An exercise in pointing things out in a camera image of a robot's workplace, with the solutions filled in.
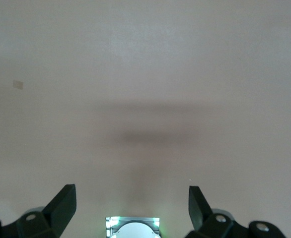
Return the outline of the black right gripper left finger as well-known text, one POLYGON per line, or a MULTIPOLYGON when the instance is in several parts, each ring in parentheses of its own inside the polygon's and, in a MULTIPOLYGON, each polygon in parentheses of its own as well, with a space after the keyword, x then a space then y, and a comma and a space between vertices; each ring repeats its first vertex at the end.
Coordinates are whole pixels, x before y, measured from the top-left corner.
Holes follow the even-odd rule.
POLYGON ((25 212, 6 226, 0 238, 59 238, 76 212, 75 184, 66 184, 45 206, 25 212))

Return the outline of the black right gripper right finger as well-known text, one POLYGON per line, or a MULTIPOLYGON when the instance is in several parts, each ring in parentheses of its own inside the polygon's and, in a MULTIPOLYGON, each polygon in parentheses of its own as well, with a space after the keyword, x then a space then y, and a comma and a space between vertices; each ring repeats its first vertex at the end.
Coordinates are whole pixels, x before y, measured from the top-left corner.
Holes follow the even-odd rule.
POLYGON ((284 238, 283 232, 266 221, 239 224, 231 213, 212 209, 198 186, 189 187, 188 211, 194 230, 188 238, 284 238))

